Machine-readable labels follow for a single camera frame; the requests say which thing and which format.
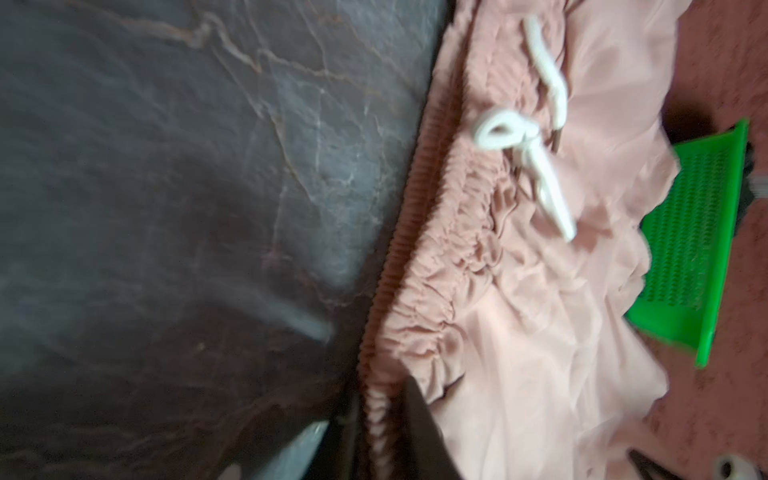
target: pink floor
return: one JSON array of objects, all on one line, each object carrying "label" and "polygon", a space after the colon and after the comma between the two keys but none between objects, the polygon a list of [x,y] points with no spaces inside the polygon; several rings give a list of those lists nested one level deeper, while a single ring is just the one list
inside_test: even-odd
[{"label": "pink floor", "polygon": [[[768,1],[694,0],[680,22],[670,108],[708,110],[718,130],[751,120],[756,172],[768,174]],[[768,200],[750,209],[733,241],[710,365],[649,341],[671,389],[648,422],[690,480],[739,452],[768,468]]]}]

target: white drawstring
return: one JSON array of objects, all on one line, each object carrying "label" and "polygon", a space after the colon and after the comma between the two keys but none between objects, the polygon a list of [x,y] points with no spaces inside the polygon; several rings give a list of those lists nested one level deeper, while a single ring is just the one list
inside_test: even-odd
[{"label": "white drawstring", "polygon": [[[565,126],[568,116],[568,86],[544,45],[541,24],[536,15],[527,15],[523,19],[523,30],[533,65],[548,88],[553,150],[557,151],[560,130]],[[576,237],[576,222],[568,209],[558,175],[549,161],[549,153],[536,122],[507,108],[492,108],[477,119],[472,128],[472,137],[482,150],[514,149],[520,166],[534,178],[537,202],[560,230],[560,235],[567,242]]]},{"label": "white drawstring", "polygon": [[482,150],[514,149],[519,154],[521,167],[534,178],[537,202],[560,230],[560,235],[567,242],[576,237],[576,222],[549,161],[541,129],[533,120],[507,108],[492,108],[475,122],[472,138]]},{"label": "white drawstring", "polygon": [[523,18],[523,32],[528,44],[528,53],[541,80],[547,85],[547,98],[552,115],[552,130],[559,131],[568,117],[568,85],[552,58],[541,36],[541,24],[536,15]]}]

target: dark marble countertop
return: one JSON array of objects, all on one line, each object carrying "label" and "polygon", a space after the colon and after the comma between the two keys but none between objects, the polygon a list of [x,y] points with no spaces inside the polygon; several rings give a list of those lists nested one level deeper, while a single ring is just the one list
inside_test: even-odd
[{"label": "dark marble countertop", "polygon": [[1,476],[206,478],[327,417],[448,8],[0,5]]}]

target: gathered fabric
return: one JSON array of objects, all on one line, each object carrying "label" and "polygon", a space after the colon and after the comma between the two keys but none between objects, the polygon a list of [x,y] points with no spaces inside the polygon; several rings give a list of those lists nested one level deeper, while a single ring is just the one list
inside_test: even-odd
[{"label": "gathered fabric", "polygon": [[[392,401],[407,375],[463,478],[629,471],[609,468],[614,433],[667,391],[622,316],[650,266],[638,224],[678,170],[659,112],[689,2],[457,0],[359,356],[375,478],[402,475]],[[578,225],[570,243],[526,173],[470,135],[493,107],[551,133],[530,14],[570,91],[551,158]]]}]

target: green plastic tray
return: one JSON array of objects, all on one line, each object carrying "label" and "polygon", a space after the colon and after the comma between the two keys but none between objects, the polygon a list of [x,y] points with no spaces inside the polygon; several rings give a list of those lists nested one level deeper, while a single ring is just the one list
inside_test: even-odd
[{"label": "green plastic tray", "polygon": [[639,329],[710,358],[736,222],[747,121],[674,147],[680,173],[667,199],[644,219],[651,268],[627,312]]}]

